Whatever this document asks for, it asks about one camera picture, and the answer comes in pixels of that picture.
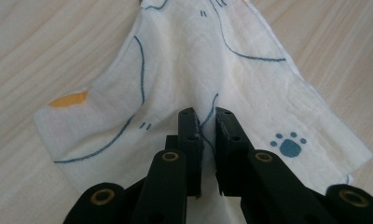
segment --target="towel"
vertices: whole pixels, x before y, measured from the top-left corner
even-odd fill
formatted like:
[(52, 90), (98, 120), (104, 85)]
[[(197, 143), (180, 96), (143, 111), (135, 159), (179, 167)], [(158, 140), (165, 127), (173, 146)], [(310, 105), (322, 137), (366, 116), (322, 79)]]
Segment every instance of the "towel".
[(219, 195), (214, 177), (216, 106), (320, 193), (372, 156), (246, 0), (144, 0), (105, 72), (42, 107), (35, 124), (81, 192), (102, 182), (127, 188), (177, 134), (178, 112), (193, 107), (205, 149), (202, 195), (188, 199), (187, 222), (239, 223), (237, 202)]

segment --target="paw print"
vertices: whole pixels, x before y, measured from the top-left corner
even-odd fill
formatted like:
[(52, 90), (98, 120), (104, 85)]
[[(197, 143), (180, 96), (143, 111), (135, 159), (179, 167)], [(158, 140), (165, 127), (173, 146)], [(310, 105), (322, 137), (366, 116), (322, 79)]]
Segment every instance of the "paw print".
[[(300, 138), (298, 140), (299, 143), (297, 143), (297, 133), (290, 133), (290, 138), (286, 138), (283, 140), (283, 142), (280, 144), (280, 152), (289, 158), (297, 157), (300, 152), (302, 151), (302, 147), (300, 144), (306, 144), (307, 140), (305, 138)], [(276, 134), (276, 138), (283, 139), (283, 135), (280, 133)], [(273, 147), (277, 147), (278, 144), (275, 141), (271, 141), (270, 145)]]

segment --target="cloth fold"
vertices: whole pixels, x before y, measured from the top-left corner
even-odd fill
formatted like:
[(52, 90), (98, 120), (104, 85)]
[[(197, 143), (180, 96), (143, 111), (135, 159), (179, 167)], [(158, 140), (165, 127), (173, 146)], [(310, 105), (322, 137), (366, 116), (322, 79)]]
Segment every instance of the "cloth fold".
[(126, 188), (146, 175), (166, 135), (177, 134), (177, 113), (194, 107), (205, 150), (202, 198), (188, 200), (187, 220), (238, 223), (214, 177), (216, 106), (320, 193), (371, 157), (242, 0), (143, 1), (106, 71), (41, 108), (35, 124), (79, 190), (101, 182)]

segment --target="yellow spot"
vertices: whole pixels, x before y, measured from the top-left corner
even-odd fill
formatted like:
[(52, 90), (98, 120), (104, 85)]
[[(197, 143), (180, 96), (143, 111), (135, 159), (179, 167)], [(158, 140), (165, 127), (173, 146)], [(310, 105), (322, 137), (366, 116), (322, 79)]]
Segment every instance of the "yellow spot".
[(87, 95), (88, 91), (66, 95), (62, 98), (52, 101), (49, 105), (52, 107), (67, 107), (69, 105), (82, 104), (87, 100)]

